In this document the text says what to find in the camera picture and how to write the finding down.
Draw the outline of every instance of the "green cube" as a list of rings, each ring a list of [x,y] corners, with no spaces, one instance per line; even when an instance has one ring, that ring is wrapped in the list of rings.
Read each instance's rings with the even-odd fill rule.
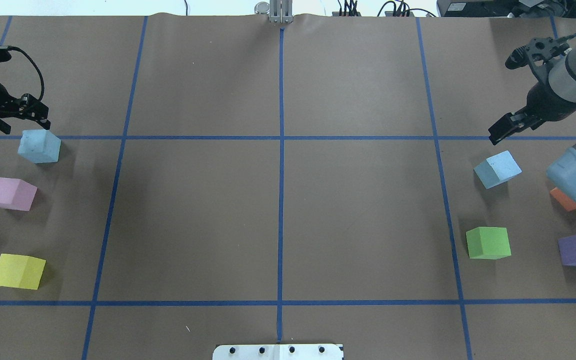
[[[505,227],[480,226],[466,232],[470,259],[496,260],[510,256],[510,242]]]

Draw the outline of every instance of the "light blue block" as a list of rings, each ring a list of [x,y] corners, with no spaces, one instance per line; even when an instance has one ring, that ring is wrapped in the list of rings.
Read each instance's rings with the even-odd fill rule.
[[[519,168],[519,165],[508,150],[487,158],[486,161],[475,167],[475,173],[477,173],[486,189],[505,183],[521,174],[521,172],[522,169]]]
[[[61,139],[48,130],[23,130],[16,153],[35,164],[55,163],[61,146]]]

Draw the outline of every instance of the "white metal plate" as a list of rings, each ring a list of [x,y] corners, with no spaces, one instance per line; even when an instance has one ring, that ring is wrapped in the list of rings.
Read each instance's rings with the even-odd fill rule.
[[[342,344],[220,345],[212,360],[343,360],[343,348]]]

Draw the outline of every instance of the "white label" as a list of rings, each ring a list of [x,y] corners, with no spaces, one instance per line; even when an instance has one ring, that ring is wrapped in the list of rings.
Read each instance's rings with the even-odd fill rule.
[[[448,6],[448,11],[450,12],[460,12],[466,7],[465,2],[453,2]]]

